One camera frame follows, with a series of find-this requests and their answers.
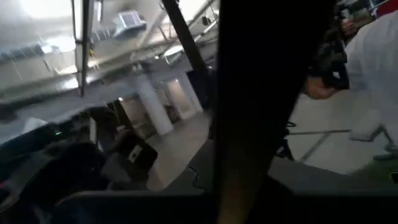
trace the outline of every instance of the white ceiling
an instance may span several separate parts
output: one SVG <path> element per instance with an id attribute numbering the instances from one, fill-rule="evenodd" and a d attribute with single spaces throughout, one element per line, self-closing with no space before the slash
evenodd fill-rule
<path id="1" fill-rule="evenodd" d="M 128 10 L 137 10 L 147 21 L 147 31 L 155 22 L 162 10 L 160 0 L 104 0 L 104 20 L 101 24 L 93 24 L 93 28 L 110 26 L 111 20 L 117 13 Z M 180 6 L 184 16 L 191 18 L 196 14 L 205 0 L 181 0 Z M 1 49 L 18 49 L 31 42 L 58 36 L 72 36 L 72 10 L 70 0 L 0 0 L 0 51 Z M 176 37 L 174 28 L 162 24 L 168 34 L 171 28 L 172 37 Z M 205 26 L 198 22 L 192 29 L 193 34 L 198 34 Z M 96 46 L 95 60 L 104 61 L 118 55 L 127 54 L 137 48 L 139 39 L 145 35 L 141 33 L 137 38 L 125 41 L 109 40 Z M 148 44 L 163 40 L 158 29 L 154 29 Z M 43 78 L 54 76 L 54 69 L 63 70 L 74 64 L 74 52 L 64 54 L 48 54 L 44 58 L 33 58 L 0 65 L 0 89 L 21 83 L 34 82 Z"/>

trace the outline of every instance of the concrete floor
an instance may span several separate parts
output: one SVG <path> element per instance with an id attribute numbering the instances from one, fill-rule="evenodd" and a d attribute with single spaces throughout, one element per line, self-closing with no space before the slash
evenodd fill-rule
<path id="1" fill-rule="evenodd" d="M 349 132 L 332 134 L 301 134 L 353 128 L 360 115 L 370 110 L 369 96 L 363 92 L 343 91 L 329 100 L 317 101 L 301 96 L 291 121 L 289 146 L 295 159 L 304 164 L 350 174 L 373 162 L 373 156 L 385 154 L 384 136 L 373 142 L 349 140 Z M 166 136 L 149 139 L 159 153 L 150 172 L 148 188 L 160 190 L 174 180 L 205 142 L 209 120 L 204 114 L 177 123 Z"/>

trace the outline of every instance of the white shirt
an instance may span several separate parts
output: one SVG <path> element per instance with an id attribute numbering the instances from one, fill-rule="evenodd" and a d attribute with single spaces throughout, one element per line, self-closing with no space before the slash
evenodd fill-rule
<path id="1" fill-rule="evenodd" d="M 364 26 L 345 50 L 350 88 L 369 90 L 398 144 L 398 11 Z"/>

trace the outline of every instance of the black pole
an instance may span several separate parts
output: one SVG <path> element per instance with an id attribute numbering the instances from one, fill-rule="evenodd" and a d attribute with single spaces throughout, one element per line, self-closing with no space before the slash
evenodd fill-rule
<path id="1" fill-rule="evenodd" d="M 85 86 L 86 86 L 86 76 L 87 76 L 87 63 L 88 63 L 88 30 L 89 28 L 89 20 L 90 18 L 90 0 L 83 1 L 83 36 L 81 40 L 81 88 L 80 88 L 80 96 L 83 97 L 85 94 Z"/>
<path id="2" fill-rule="evenodd" d="M 206 63 L 199 53 L 199 49 L 192 38 L 191 32 L 178 8 L 177 2 L 175 0 L 162 0 L 162 2 L 169 14 L 170 21 L 174 26 L 178 39 L 184 48 L 193 70 L 201 75 L 207 75 Z"/>

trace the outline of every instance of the white pillar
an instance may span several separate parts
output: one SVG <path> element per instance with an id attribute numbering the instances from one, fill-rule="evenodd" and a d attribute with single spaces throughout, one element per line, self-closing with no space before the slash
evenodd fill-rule
<path id="1" fill-rule="evenodd" d="M 199 102 L 197 94 L 191 85 L 191 81 L 189 80 L 187 74 L 185 72 L 180 72 L 178 75 L 181 87 L 183 88 L 184 92 L 188 95 L 189 99 L 191 100 L 193 107 L 197 112 L 202 112 L 203 108 Z"/>
<path id="2" fill-rule="evenodd" d="M 146 74 L 139 75 L 134 79 L 139 98 L 147 110 L 156 131 L 159 135 L 163 135 L 173 130 L 173 125 L 167 116 L 166 110 L 160 102 L 154 87 L 152 86 Z"/>

